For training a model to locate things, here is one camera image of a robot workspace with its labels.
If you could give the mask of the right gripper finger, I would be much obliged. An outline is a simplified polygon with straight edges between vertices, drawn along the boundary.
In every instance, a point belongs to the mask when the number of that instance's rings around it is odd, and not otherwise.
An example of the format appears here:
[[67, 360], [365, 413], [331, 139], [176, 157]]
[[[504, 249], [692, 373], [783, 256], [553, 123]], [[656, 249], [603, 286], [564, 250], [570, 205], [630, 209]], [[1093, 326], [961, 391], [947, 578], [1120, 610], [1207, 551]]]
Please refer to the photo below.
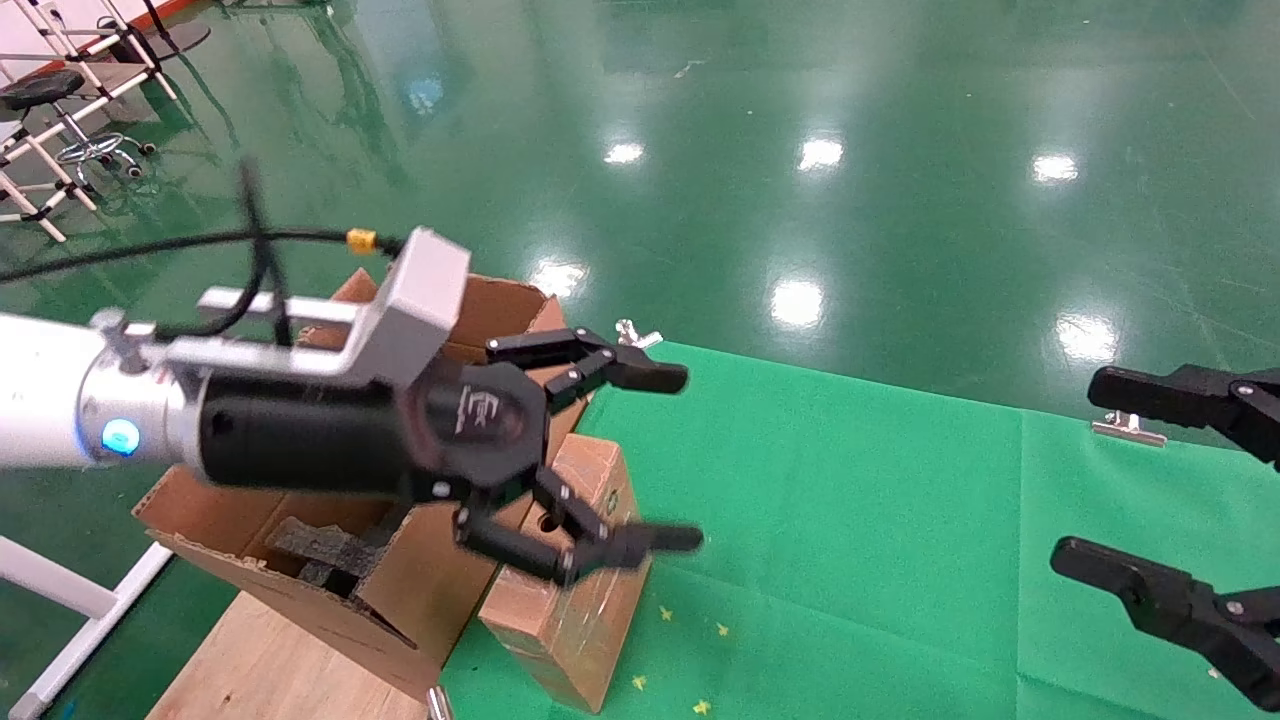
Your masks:
[[1050, 566], [1115, 596], [1132, 625], [1204, 659], [1257, 708], [1279, 711], [1279, 588], [1219, 593], [1190, 573], [1064, 537]]
[[1235, 373], [1184, 364], [1167, 375], [1102, 366], [1091, 378], [1096, 407], [1184, 428], [1211, 428], [1279, 468], [1279, 369]]

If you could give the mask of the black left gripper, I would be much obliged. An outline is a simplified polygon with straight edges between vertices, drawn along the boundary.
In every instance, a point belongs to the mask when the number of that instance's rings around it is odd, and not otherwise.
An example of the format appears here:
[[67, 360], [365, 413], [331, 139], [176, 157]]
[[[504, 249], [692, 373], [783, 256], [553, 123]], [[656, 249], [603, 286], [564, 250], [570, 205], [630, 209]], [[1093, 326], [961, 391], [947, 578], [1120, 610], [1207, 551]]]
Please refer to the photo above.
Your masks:
[[508, 503], [549, 446], [544, 388], [508, 363], [428, 364], [404, 387], [215, 375], [198, 469], [218, 486], [404, 503]]

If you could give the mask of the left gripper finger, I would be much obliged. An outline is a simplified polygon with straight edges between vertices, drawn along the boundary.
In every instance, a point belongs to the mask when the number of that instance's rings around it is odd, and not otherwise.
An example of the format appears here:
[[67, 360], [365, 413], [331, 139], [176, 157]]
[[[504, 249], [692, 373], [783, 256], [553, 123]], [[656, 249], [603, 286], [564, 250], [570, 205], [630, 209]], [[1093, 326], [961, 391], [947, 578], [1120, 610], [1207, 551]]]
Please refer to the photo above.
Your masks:
[[497, 520], [494, 500], [475, 495], [454, 514], [454, 542], [526, 575], [573, 585], [600, 569], [639, 569], [653, 553], [691, 553], [704, 542], [700, 527], [655, 523], [609, 525], [552, 469], [538, 469], [527, 487], [571, 543], [563, 548]]
[[547, 409], [566, 410], [603, 384], [655, 395], [678, 395], [689, 382], [689, 369], [658, 363], [644, 348], [612, 343], [590, 329], [559, 328], [486, 341], [486, 360], [521, 370], [563, 370], [543, 386]]

